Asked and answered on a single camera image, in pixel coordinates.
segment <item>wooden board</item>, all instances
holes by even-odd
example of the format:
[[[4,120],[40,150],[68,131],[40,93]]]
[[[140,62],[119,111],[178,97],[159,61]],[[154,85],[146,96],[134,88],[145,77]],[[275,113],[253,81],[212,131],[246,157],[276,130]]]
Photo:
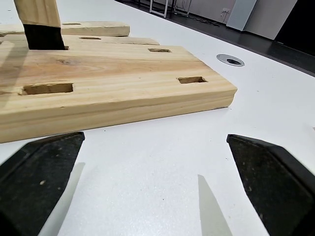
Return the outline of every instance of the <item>wooden board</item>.
[[[97,43],[123,43],[123,44],[143,44],[143,45],[159,45],[153,39],[150,38],[133,38],[133,37],[98,37],[98,36],[86,36],[86,35],[69,35],[66,39],[76,43],[86,43],[87,41],[97,41]],[[5,37],[0,37],[0,44],[3,41],[10,41],[14,44],[18,44],[19,47],[27,47],[26,36],[24,34],[9,34]]]
[[[62,35],[128,36],[130,26],[121,22],[84,21],[61,24]],[[0,37],[8,34],[24,34],[23,25],[0,25]]]
[[[0,45],[0,142],[227,107],[236,88],[178,46]]]

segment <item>power socket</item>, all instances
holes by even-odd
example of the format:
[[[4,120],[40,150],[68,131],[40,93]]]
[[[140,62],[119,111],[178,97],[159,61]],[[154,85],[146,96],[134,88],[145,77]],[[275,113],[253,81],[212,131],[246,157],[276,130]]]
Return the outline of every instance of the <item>power socket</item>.
[[[222,12],[230,13],[230,12],[231,12],[231,9],[223,8],[223,9],[222,9]]]

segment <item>white table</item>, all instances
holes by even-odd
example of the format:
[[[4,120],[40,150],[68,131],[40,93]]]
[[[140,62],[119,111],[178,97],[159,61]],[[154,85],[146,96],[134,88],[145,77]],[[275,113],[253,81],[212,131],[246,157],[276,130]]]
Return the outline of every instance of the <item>white table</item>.
[[[283,146],[315,174],[315,78],[113,0],[58,7],[62,21],[122,21],[130,36],[184,46],[238,87],[226,109],[85,131],[77,162],[86,165],[59,236],[200,236],[197,175],[233,235],[268,235],[225,139],[236,133]],[[2,0],[0,23],[18,22],[13,0]],[[246,65],[226,65],[221,53]],[[0,162],[27,142],[1,144]]]

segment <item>dark floor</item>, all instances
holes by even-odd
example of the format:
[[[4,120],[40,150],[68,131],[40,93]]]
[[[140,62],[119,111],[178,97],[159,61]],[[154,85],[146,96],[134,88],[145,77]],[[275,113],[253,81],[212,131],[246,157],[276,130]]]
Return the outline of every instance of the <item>dark floor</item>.
[[[117,0],[123,4],[149,12],[150,1],[141,0],[141,4],[135,0]],[[155,4],[155,7],[163,9],[163,5]],[[239,32],[229,29],[221,23],[209,24],[209,20],[190,14],[189,17],[176,15],[168,10],[166,20],[199,31],[209,36],[226,41],[233,45],[245,48],[264,57],[278,61],[304,73],[315,77],[315,57],[281,45],[270,39],[260,37],[249,32]]]

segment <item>mortise slot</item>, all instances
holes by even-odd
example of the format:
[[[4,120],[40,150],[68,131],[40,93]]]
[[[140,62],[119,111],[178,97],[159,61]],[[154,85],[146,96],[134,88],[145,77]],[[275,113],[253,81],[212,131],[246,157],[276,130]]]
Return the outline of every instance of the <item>mortise slot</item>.
[[[208,82],[202,76],[194,76],[194,77],[180,77],[177,78],[181,84],[190,84],[190,83],[203,83]]]
[[[153,53],[171,53],[171,50],[169,49],[161,49],[161,48],[148,48],[150,52]]]
[[[73,83],[25,85],[21,95],[36,95],[44,93],[73,92]]]
[[[63,23],[64,26],[77,26],[80,25],[80,23]]]
[[[101,38],[97,38],[97,37],[79,37],[81,39],[101,39]]]

